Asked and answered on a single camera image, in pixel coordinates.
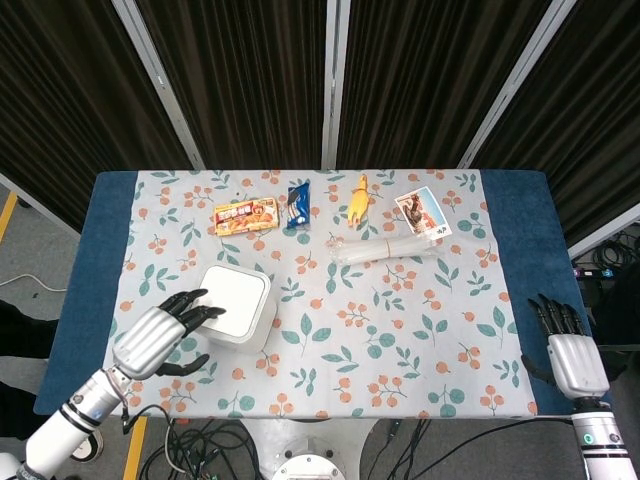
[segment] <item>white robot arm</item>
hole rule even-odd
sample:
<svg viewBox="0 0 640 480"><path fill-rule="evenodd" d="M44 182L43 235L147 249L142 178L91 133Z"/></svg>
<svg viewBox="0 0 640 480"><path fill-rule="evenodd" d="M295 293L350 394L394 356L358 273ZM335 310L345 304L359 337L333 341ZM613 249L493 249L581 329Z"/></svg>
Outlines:
<svg viewBox="0 0 640 480"><path fill-rule="evenodd" d="M128 417L124 395L133 380L145 380L153 374L184 376L202 367L208 355L184 367L164 361L178 343L205 320L225 312L204 306L187 310L193 300L205 293L204 289L181 292L144 313L114 346L114 365L94 373L29 438L23 465L6 454L0 456L0 479L49 480L120 403L124 404Z"/></svg>
<svg viewBox="0 0 640 480"><path fill-rule="evenodd" d="M529 299L548 339L547 352L553 377L522 358L534 376L555 384L573 401L571 415L588 475L593 480L637 480L616 419L601 398L609 381L593 338L585 335L578 313L540 295L541 304Z"/></svg>

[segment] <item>blue table mat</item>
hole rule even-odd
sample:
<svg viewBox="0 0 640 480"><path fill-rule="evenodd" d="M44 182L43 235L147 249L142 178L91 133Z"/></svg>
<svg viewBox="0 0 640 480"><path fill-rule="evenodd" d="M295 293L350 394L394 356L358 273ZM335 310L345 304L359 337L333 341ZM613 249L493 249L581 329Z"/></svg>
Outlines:
<svg viewBox="0 0 640 480"><path fill-rule="evenodd" d="M483 170L481 175L522 351L550 370L546 340L527 298L543 293L573 305L583 318L586 313L545 176L514 170ZM136 179L137 172L97 177L36 413L55 412L102 367ZM539 414L571 412L571 403L557 389L530 381Z"/></svg>

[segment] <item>yellow rubber chicken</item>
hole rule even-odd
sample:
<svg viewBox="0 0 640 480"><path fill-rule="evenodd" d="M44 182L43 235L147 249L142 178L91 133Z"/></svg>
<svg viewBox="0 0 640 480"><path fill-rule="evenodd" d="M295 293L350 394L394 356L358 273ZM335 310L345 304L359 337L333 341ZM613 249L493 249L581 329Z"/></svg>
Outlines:
<svg viewBox="0 0 640 480"><path fill-rule="evenodd" d="M353 191L349 211L347 212L347 221L349 226L359 225L362 217L369 207L369 194L367 193L367 176L360 175L358 188Z"/></svg>

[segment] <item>white plastic box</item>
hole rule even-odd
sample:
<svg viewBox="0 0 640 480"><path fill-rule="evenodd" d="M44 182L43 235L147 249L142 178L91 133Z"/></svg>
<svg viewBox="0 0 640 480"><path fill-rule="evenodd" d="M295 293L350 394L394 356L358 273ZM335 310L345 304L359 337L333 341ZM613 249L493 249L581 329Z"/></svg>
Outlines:
<svg viewBox="0 0 640 480"><path fill-rule="evenodd" d="M226 313L198 328L212 342L243 353L264 348L276 315L270 295L271 281L264 273L230 264L216 263L204 275L201 288L208 293L195 305L220 307Z"/></svg>

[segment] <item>floral tablecloth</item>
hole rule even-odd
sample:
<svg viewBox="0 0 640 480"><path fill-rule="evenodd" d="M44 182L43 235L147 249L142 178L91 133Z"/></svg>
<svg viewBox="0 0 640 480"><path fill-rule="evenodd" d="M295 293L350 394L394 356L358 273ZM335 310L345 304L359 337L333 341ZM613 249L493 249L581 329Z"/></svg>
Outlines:
<svg viewBox="0 0 640 480"><path fill-rule="evenodd" d="M361 173L367 216L346 211ZM311 182L311 224L288 230L287 187ZM394 198L423 185L453 234L435 257L337 267L326 242L410 234ZM214 235L213 207L280 204L279 229ZM185 417L513 417L536 405L477 170L158 171L138 174L104 364L150 306L196 288L212 262L265 272L278 313L264 349L245 355L193 334L170 361L210 361L186 378L133 384L133 407Z"/></svg>

